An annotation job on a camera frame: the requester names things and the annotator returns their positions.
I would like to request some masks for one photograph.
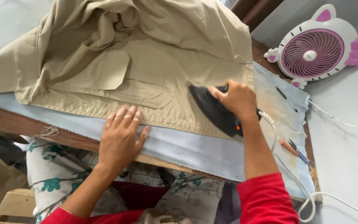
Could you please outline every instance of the pink bow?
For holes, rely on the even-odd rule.
[[[346,60],[345,65],[358,65],[358,39],[352,41],[351,52],[349,53],[349,58]]]

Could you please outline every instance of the black iron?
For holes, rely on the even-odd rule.
[[[216,88],[222,93],[226,93],[229,86],[217,86]],[[216,127],[230,137],[235,135],[243,136],[243,128],[237,117],[226,109],[219,100],[215,99],[206,87],[190,85],[189,90],[198,107]],[[259,111],[259,109],[256,109],[256,114],[259,120],[261,120]]]

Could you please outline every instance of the fan grille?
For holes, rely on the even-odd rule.
[[[315,51],[312,61],[304,59],[307,51]],[[342,38],[327,29],[312,29],[294,37],[284,48],[282,65],[296,77],[313,78],[335,68],[344,50]]]

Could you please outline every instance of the wall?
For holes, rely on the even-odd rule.
[[[291,28],[308,20],[323,4],[335,6],[337,17],[358,31],[358,1],[285,0],[252,36],[277,47]],[[358,126],[358,66],[309,83],[311,100],[337,119]],[[321,190],[358,207],[358,130],[344,126],[312,108],[307,115]],[[358,224],[358,212],[327,196],[314,223]]]

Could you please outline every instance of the white cord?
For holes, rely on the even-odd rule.
[[[330,115],[329,113],[325,112],[323,109],[321,109],[319,106],[317,106],[315,103],[313,103],[312,101],[309,100],[309,103],[313,104],[315,107],[317,107],[317,109],[321,110],[324,114],[328,115],[330,118],[335,119],[336,121],[340,122],[341,124],[347,125],[347,126],[351,126],[354,128],[358,128],[357,126],[351,125],[351,124],[347,124],[345,122],[342,122],[338,119],[336,119],[334,116]]]
[[[281,160],[281,158],[278,156],[278,154],[274,152],[275,146],[276,146],[276,142],[277,142],[277,129],[276,129],[276,125],[274,125],[274,120],[271,119],[271,117],[270,117],[268,114],[266,114],[266,113],[264,113],[264,112],[262,112],[262,111],[259,111],[259,114],[271,125],[271,127],[272,127],[272,129],[273,129],[273,143],[272,143],[272,148],[271,148],[271,151],[272,151],[273,155],[275,155],[275,156],[277,157],[277,159],[278,159],[278,160],[280,161],[280,163],[284,166],[284,168],[286,169],[286,171],[291,174],[291,176],[292,176],[292,177],[296,180],[296,182],[301,186],[301,188],[304,190],[304,192],[309,196],[309,198],[306,199],[306,201],[302,204],[302,206],[300,207],[300,209],[299,209],[299,211],[298,211],[299,220],[300,220],[301,222],[310,222],[310,221],[314,218],[314,216],[316,215],[316,202],[315,202],[315,196],[316,196],[316,195],[326,195],[326,196],[330,196],[331,198],[334,198],[334,199],[336,199],[336,200],[342,202],[343,204],[345,204],[345,205],[351,207],[352,209],[358,211],[358,208],[356,208],[356,207],[350,205],[349,203],[346,203],[345,201],[343,201],[343,200],[341,200],[341,199],[339,199],[339,198],[337,198],[337,197],[335,197],[334,195],[331,195],[331,194],[329,194],[329,193],[325,193],[325,192],[315,192],[315,193],[313,193],[313,194],[310,194],[310,192],[306,189],[305,185],[303,185],[303,183],[296,177],[296,175],[286,166],[286,164],[284,163],[283,160]],[[307,219],[301,219],[300,214],[301,214],[301,212],[303,211],[303,209],[307,206],[307,204],[308,204],[309,202],[311,202],[311,214],[310,214],[309,218],[307,218]]]

